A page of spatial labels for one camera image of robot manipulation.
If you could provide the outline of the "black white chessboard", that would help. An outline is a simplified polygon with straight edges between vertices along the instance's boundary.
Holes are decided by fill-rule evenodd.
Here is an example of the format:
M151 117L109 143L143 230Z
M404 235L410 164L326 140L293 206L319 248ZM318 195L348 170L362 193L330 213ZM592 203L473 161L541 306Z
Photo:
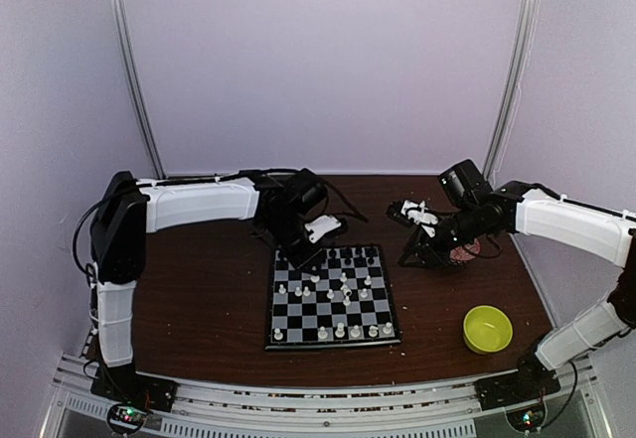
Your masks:
M268 312L266 316L267 351L323 350L393 346L401 342L397 309L384 252L377 244L340 245L324 249L322 263L309 270L298 270L289 261L278 260L273 253L269 284ZM365 284L367 275L373 283ZM279 294L283 284L286 294ZM352 295L345 297L341 287L346 284ZM367 288L367 298L359 296ZM334 333L339 323L345 325L345 337ZM393 334L382 334L385 323L393 325ZM359 338L350 337L350 329L358 325ZM318 330L324 326L326 340L318 339ZM369 336L369 327L376 326L378 335ZM282 331L283 339L273 337L275 328Z

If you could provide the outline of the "white rook chess piece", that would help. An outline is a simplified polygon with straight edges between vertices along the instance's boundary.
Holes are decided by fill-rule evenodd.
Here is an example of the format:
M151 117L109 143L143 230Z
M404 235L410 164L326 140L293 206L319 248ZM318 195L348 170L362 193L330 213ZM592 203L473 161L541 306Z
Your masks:
M391 336L393 334L393 325L391 323L385 323L382 326L382 334L387 337Z

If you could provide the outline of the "white bishop chess piece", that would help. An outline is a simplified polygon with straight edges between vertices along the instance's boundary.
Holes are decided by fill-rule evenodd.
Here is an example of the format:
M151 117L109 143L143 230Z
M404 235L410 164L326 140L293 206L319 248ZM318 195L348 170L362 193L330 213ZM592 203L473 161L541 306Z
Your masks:
M361 335L361 330L360 327L358 325L353 326L350 329L350 337L351 338L359 338Z

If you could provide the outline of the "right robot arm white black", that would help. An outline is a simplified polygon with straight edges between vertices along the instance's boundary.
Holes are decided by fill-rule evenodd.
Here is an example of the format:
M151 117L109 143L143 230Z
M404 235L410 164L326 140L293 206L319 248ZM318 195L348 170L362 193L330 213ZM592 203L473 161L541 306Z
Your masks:
M576 304L591 300L567 323L547 333L519 360L509 381L516 398L532 398L548 382L548 372L584 353L625 336L635 328L635 215L559 194L541 183L509 181L492 186L472 160L461 161L437 178L453 209L440 212L428 201L390 203L390 219L414 232L403 249L403 267L435 269L456 263L477 238L506 233L517 246L555 246L545 274L562 272L549 283L577 294ZM591 299L594 293L598 299Z

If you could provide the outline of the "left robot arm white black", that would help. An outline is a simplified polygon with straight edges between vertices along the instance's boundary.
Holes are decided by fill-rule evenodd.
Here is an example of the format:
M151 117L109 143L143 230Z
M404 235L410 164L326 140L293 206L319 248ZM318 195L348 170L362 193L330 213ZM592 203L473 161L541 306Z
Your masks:
M308 169L164 180L115 174L88 212L90 261L83 269L99 356L108 367L105 387L122 402L136 400L143 391L141 377L129 368L134 363L133 300L146 269L149 236L188 224L251 221L294 267L310 268L323 240L344 227L337 215L311 215L328 199L328 190L327 181Z

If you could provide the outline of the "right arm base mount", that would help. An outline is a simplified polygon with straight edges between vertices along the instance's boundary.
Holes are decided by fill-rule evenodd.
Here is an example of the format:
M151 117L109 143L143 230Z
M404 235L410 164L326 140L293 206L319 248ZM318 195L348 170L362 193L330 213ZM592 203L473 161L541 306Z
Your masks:
M503 408L517 432L538 432L548 423L546 398L561 390L553 372L535 377L520 370L478 379L475 391L483 411Z

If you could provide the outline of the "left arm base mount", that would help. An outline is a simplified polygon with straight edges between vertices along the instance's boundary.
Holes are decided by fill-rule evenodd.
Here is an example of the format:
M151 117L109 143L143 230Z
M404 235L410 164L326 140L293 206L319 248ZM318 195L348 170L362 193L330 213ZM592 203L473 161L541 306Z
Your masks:
M119 435L134 434L141 430L155 412L172 410L178 385L175 381L139 375L132 390L124 391L105 373L92 381L92 394L113 401L106 411L106 424Z

